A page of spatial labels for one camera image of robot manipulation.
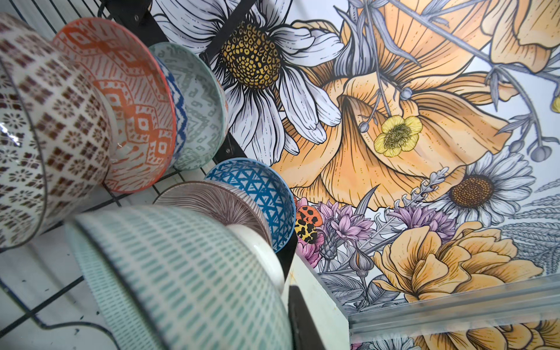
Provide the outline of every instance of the brown flower center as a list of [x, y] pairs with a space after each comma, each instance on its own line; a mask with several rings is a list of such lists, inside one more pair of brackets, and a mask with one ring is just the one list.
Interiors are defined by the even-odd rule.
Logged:
[[265, 89], [280, 73], [280, 54], [270, 36], [255, 25], [242, 22], [221, 50], [231, 74], [243, 85]]
[[397, 148], [404, 145], [410, 136], [410, 128], [405, 124], [396, 125], [385, 137], [385, 148]]
[[459, 207], [474, 209], [489, 200], [493, 193], [494, 185], [486, 176], [474, 175], [453, 186], [449, 196]]

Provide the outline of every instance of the floral mural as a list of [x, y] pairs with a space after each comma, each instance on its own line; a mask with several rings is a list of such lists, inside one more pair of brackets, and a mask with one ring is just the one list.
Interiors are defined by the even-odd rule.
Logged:
[[[151, 11], [201, 53], [236, 4]], [[211, 67], [231, 134], [292, 189], [298, 250], [355, 314], [557, 272], [558, 45], [555, 0], [257, 0]], [[560, 348], [560, 323], [352, 346], [464, 348]]]

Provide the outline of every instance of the patterned bowl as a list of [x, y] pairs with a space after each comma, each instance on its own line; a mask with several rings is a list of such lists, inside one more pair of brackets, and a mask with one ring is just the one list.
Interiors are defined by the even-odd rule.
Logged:
[[175, 167], [200, 168], [210, 162], [226, 138], [227, 104], [223, 89], [208, 66], [183, 46], [158, 43], [150, 50], [165, 63], [185, 96], [189, 126]]
[[109, 169], [101, 97], [32, 28], [0, 13], [0, 251], [62, 220]]
[[292, 349], [286, 309], [253, 254], [188, 209], [81, 214], [67, 240], [122, 350]]
[[223, 225], [244, 225], [272, 245], [270, 228], [259, 206], [242, 190], [217, 181], [187, 181], [169, 187], [154, 204], [190, 209]]
[[177, 82], [175, 81], [175, 77], [165, 64], [157, 57], [154, 57], [159, 64], [161, 71], [164, 73], [165, 79], [167, 80], [167, 85], [169, 86], [169, 91], [171, 91], [171, 96], [173, 97], [173, 103], [175, 104], [175, 117], [177, 118], [177, 138], [175, 140], [175, 150], [173, 151], [173, 158], [171, 158], [171, 163], [169, 164], [170, 167], [175, 164], [179, 156], [181, 155], [181, 151], [185, 146], [185, 138], [186, 138], [186, 126], [187, 126], [187, 117], [186, 117], [186, 106], [185, 106], [185, 98], [183, 97], [183, 93], [181, 89], [177, 86]]
[[157, 61], [140, 40], [115, 22], [81, 18], [65, 25], [53, 44], [77, 63], [111, 103], [118, 148], [105, 183], [121, 193], [154, 184], [175, 149], [175, 105]]
[[212, 168], [205, 180], [230, 184], [257, 203], [267, 218], [274, 252], [288, 243], [296, 223], [296, 205], [288, 185], [272, 168], [256, 160], [232, 158]]

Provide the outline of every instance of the yellow ladybug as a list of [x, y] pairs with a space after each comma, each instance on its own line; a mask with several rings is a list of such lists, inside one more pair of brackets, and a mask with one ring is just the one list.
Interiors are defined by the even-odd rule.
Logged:
[[315, 243], [315, 239], [317, 238], [317, 229], [312, 223], [299, 219], [296, 221], [295, 231], [296, 235], [305, 243]]

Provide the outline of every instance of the ladybug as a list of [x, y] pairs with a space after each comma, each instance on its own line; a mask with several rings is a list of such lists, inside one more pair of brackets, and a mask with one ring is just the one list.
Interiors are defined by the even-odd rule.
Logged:
[[315, 239], [317, 238], [317, 229], [312, 223], [299, 219], [296, 221], [295, 231], [296, 235], [305, 243], [315, 243]]
[[303, 206], [297, 211], [296, 215], [298, 220], [304, 220], [307, 223], [313, 224], [318, 227], [323, 224], [323, 218], [319, 211], [312, 206]]

